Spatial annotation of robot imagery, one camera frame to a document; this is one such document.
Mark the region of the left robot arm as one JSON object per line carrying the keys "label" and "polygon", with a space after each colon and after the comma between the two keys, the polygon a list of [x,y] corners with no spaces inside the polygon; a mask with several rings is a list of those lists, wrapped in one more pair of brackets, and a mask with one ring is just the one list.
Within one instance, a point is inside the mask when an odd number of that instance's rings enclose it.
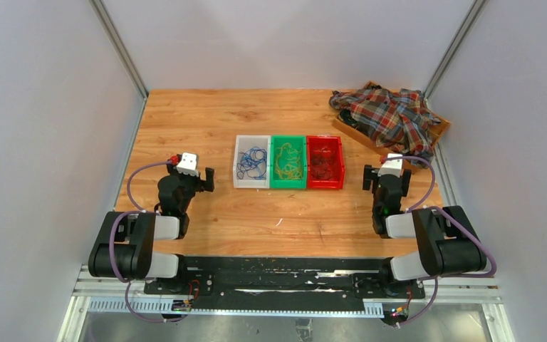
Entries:
{"label": "left robot arm", "polygon": [[198,192],[214,191],[215,170],[186,175],[169,165],[169,174],[157,183],[158,203],[155,212],[135,210],[108,212],[88,258],[91,276],[116,278],[121,282],[162,279],[172,294],[182,294],[189,287],[181,254],[156,252],[157,240],[183,239],[189,227],[187,210]]}

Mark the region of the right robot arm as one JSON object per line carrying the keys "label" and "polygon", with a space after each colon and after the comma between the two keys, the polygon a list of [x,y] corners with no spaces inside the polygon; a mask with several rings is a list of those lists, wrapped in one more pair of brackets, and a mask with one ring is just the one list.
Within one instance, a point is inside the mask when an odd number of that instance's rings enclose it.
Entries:
{"label": "right robot arm", "polygon": [[414,238],[417,251],[385,259],[379,269],[379,288],[396,297],[407,282],[438,276],[489,276],[496,264],[479,241],[460,206],[403,210],[411,172],[386,163],[380,168],[365,165],[363,189],[373,194],[372,220],[376,234],[384,239]]}

